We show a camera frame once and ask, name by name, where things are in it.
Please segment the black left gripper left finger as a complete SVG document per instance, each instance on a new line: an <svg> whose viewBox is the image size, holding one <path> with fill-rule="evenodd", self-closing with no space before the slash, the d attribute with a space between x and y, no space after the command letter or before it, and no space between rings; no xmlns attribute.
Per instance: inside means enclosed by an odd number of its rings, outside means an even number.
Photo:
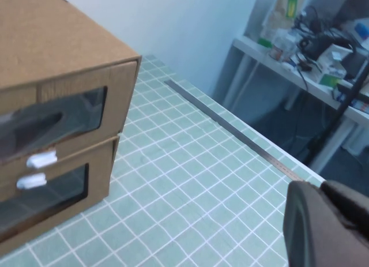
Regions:
<svg viewBox="0 0 369 267"><path fill-rule="evenodd" d="M320 186L288 185L283 235L289 266L368 266L368 238L345 227Z"/></svg>

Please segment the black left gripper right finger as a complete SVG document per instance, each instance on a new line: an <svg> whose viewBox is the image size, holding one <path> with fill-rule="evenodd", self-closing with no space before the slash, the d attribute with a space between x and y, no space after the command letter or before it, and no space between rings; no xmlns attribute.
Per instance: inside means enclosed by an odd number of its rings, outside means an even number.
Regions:
<svg viewBox="0 0 369 267"><path fill-rule="evenodd" d="M324 181L320 190L345 227L368 238L368 197L333 180Z"/></svg>

